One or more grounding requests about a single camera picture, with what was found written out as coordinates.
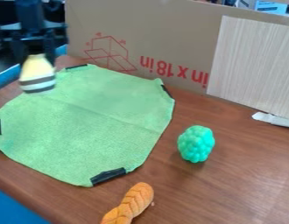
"wooden tabletop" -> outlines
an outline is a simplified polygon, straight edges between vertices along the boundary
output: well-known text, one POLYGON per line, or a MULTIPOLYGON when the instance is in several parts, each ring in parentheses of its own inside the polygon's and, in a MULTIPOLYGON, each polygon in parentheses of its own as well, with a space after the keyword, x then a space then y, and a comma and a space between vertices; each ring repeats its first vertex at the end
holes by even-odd
MULTIPOLYGON (((83 63, 58 59, 58 67, 83 63)), ((96 187, 76 187, 8 159, 0 152, 0 189, 53 223, 99 223, 137 182, 154 188, 154 206, 136 224, 289 224, 289 129, 258 122, 256 112, 230 102, 168 88, 173 120, 134 172, 96 187), (177 137, 191 125, 215 133, 207 162, 191 164, 177 137)), ((0 107, 20 93, 0 90, 0 107)))

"green cloth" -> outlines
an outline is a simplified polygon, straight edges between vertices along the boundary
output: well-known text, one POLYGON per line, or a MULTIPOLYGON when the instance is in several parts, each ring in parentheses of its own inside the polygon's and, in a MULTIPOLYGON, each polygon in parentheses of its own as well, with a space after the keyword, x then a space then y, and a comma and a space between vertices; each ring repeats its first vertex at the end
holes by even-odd
POLYGON ((132 172, 172 119, 162 81, 87 65, 57 73, 47 95, 21 94, 0 109, 0 150, 76 186, 115 169, 132 172))

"cardboard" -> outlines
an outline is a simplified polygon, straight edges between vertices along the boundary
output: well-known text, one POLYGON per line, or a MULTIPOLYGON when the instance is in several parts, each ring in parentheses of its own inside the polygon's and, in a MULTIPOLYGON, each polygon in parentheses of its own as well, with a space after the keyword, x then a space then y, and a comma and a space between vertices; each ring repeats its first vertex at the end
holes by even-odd
POLYGON ((222 15, 289 25, 289 17, 187 0, 67 0, 70 55, 205 93, 222 15))

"orange toy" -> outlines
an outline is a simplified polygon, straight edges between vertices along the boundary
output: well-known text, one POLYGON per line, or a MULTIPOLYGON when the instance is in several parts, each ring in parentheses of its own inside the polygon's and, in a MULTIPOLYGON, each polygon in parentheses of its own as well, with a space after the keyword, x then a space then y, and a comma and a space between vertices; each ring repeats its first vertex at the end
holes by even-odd
POLYGON ((124 196, 121 204, 102 218, 101 224, 129 224, 132 219, 141 214, 154 197, 152 187, 146 183, 134 185, 124 196))

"green ball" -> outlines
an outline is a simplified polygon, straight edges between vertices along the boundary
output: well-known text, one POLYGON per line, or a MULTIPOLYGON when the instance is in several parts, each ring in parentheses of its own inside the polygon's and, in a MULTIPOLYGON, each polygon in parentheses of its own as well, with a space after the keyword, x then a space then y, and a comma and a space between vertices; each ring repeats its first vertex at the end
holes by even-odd
POLYGON ((181 156, 192 163, 204 162, 214 146, 212 130, 203 126, 192 126, 178 138, 181 156))

